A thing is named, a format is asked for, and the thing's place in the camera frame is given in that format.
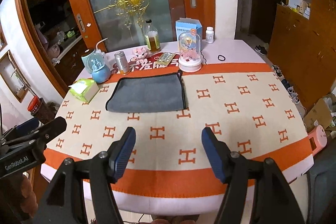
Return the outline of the person's left hand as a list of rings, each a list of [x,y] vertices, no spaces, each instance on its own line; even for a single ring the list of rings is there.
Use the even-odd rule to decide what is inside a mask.
[[[17,190],[21,210],[33,218],[38,210],[37,197],[30,180],[24,174],[19,176]]]

